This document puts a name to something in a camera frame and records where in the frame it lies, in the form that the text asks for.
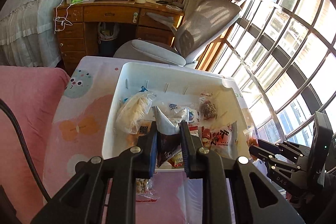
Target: pink fabric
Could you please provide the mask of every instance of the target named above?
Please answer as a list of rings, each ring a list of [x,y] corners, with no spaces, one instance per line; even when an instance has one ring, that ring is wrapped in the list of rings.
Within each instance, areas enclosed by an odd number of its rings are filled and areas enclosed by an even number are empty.
[[[69,81],[59,68],[0,66],[0,98],[11,108],[42,179],[46,145],[58,103]],[[0,184],[25,224],[43,206],[16,132],[0,111]]]

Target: tablecloth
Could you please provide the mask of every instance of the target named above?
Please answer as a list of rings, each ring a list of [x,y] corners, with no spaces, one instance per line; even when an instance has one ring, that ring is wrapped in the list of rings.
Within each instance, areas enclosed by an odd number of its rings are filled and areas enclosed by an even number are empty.
[[[51,196],[75,174],[77,162],[101,155],[113,94],[121,68],[127,62],[149,63],[86,56],[73,73],[54,116],[47,146],[43,184]],[[221,77],[184,67],[149,64]],[[226,86],[240,94],[234,81],[228,80]],[[237,97],[241,107],[245,107],[242,96]],[[181,171],[159,172],[154,175],[154,189],[158,199],[136,203],[137,224],[201,224],[201,180],[189,180]]]

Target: white cable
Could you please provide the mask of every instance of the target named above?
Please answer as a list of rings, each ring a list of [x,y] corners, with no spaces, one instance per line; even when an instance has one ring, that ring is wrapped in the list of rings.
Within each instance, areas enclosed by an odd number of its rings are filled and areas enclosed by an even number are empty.
[[[76,3],[71,3],[68,7],[67,7],[67,14],[65,17],[59,17],[57,16],[57,8],[60,7],[62,5],[64,0],[61,1],[61,3],[56,7],[56,17],[55,17],[55,33],[56,32],[60,32],[60,31],[63,31],[65,29],[65,25],[68,25],[68,26],[72,26],[72,23],[70,21],[67,20],[67,17],[68,17],[68,9],[74,5],[74,4],[78,4],[78,3],[81,3],[81,2],[84,2],[84,1],[89,1],[89,0],[81,0],[79,2],[76,2]],[[63,29],[60,30],[56,30],[56,22],[61,22],[61,26],[63,26]]]

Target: desk drawer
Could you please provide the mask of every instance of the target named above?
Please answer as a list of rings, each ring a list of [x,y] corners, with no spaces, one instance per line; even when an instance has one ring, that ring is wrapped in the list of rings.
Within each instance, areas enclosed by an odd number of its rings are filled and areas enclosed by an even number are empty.
[[[179,23],[180,17],[179,15],[167,13],[167,12],[161,12],[161,11],[156,11],[156,10],[150,10],[150,9],[141,9],[140,11],[140,16],[139,16],[139,25],[141,26],[147,26],[147,27],[153,27],[153,28],[158,28],[158,29],[165,29],[165,30],[170,30],[169,27],[166,25],[157,22],[150,18],[149,16],[146,15],[146,13],[155,13],[159,14],[165,17],[173,17],[174,18],[174,26],[177,27],[177,24]]]
[[[138,27],[136,37],[142,40],[161,42],[171,46],[174,34],[171,31],[165,31],[154,28]]]
[[[57,9],[57,16],[58,17],[66,17],[67,15],[67,9],[63,8]],[[76,22],[83,22],[83,6],[72,6],[68,9],[68,17],[67,20],[70,21],[71,23],[76,23]]]
[[[63,29],[63,26],[56,25],[56,29]],[[65,25],[63,31],[57,32],[58,38],[84,37],[83,23],[73,23],[72,26]]]
[[[85,44],[83,38],[61,38],[58,40],[61,51],[85,51]]]
[[[93,5],[84,7],[85,22],[119,22],[136,24],[139,8],[113,5]]]
[[[67,63],[79,63],[86,56],[85,52],[61,52],[65,67]]]

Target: gray mesh chair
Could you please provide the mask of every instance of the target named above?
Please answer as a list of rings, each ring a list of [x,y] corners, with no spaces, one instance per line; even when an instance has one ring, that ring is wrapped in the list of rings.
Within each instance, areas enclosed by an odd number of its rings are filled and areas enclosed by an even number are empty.
[[[195,68],[196,59],[205,47],[236,22],[240,11],[238,5],[227,0],[203,0],[178,30],[172,26],[171,18],[147,13],[171,27],[175,49],[163,43],[135,39],[123,44],[113,57]]]

